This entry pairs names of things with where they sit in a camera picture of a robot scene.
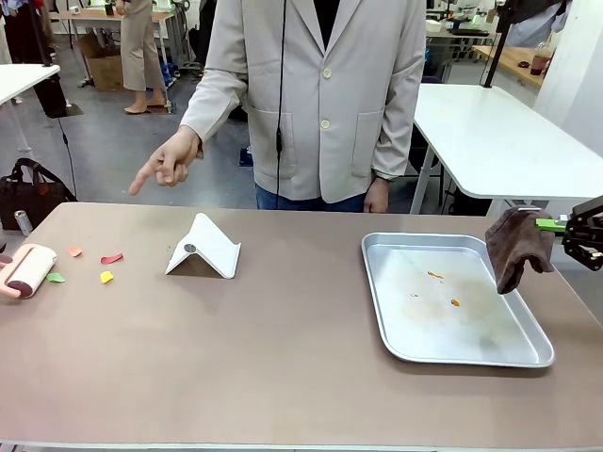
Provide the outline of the person's left hand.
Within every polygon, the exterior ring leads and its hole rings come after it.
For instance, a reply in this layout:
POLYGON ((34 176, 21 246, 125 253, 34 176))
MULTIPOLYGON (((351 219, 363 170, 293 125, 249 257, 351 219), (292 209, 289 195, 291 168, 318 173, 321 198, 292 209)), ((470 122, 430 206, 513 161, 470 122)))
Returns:
POLYGON ((372 214, 383 214, 387 212, 389 205, 389 182, 382 178, 375 178, 369 187, 365 200, 364 212, 372 214))

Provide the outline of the person's right hand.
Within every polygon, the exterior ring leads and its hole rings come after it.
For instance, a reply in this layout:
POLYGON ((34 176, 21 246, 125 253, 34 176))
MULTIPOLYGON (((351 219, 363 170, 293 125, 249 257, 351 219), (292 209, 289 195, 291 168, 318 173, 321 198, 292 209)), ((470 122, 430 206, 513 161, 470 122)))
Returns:
POLYGON ((188 177, 188 167, 201 149, 202 142, 198 135, 191 128, 181 125, 141 167, 129 187, 129 194, 138 195, 150 178, 155 178, 159 186, 174 187, 183 183, 188 177))

